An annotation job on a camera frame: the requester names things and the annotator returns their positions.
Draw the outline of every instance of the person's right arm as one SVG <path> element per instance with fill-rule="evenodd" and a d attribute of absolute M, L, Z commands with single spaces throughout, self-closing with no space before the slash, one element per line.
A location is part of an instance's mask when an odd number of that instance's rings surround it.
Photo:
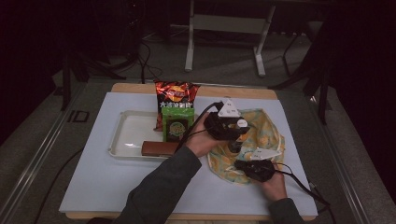
<path fill-rule="evenodd" d="M 275 224 L 304 223 L 293 199 L 288 198 L 285 186 L 285 177 L 281 173 L 274 173 L 273 177 L 260 183 L 264 196 L 272 203 L 268 207 Z"/>

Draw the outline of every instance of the plastic tray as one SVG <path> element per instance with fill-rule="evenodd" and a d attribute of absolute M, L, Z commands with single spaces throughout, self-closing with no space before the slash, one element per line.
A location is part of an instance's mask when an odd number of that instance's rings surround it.
<path fill-rule="evenodd" d="M 126 110 L 120 113 L 120 121 L 108 150 L 111 156 L 118 159 L 155 159 L 163 157 L 142 156 L 143 141 L 163 140 L 162 132 L 155 132 L 156 112 Z"/>

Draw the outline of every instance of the green package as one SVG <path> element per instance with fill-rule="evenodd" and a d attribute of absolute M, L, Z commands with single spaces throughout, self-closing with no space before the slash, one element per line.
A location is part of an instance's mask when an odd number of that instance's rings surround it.
<path fill-rule="evenodd" d="M 163 107 L 163 141 L 179 142 L 194 123 L 194 108 Z"/>

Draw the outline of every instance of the white tabletop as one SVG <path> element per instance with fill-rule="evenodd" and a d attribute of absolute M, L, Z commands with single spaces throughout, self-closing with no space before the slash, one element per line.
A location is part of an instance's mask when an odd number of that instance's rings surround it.
<path fill-rule="evenodd" d="M 195 111 L 201 113 L 208 105 L 223 100 L 220 97 L 197 96 Z M 263 108 L 279 132 L 285 136 L 284 162 L 308 187 L 304 169 L 294 145 L 289 124 L 278 100 L 233 98 L 238 109 Z M 108 153 L 120 113 L 126 110 L 157 111 L 154 94 L 109 92 L 93 125 L 87 145 L 70 181 L 60 211 L 73 213 L 120 212 L 131 189 L 160 164 L 158 161 L 120 160 Z M 214 175 L 201 158 L 203 167 L 191 180 L 181 197 L 175 214 L 267 216 L 267 201 L 256 185 L 228 183 Z M 318 215 L 313 199 L 286 176 L 287 191 L 303 217 Z"/>

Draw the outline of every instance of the person's hand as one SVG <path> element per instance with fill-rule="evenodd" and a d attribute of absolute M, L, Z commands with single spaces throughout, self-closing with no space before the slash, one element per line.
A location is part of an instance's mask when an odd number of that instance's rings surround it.
<path fill-rule="evenodd" d="M 213 147 L 227 143 L 226 141 L 218 141 L 214 139 L 207 131 L 204 131 L 204 121 L 208 115 L 209 113 L 205 113 L 201 117 L 190 133 L 192 136 L 190 136 L 186 142 L 186 147 L 188 147 L 198 158 L 206 155 Z"/>
<path fill-rule="evenodd" d="M 274 167 L 276 170 L 279 169 L 277 164 L 274 164 Z M 285 176 L 281 173 L 275 172 L 271 179 L 260 183 L 260 185 L 264 196 L 271 202 L 276 202 L 288 197 L 285 187 Z"/>

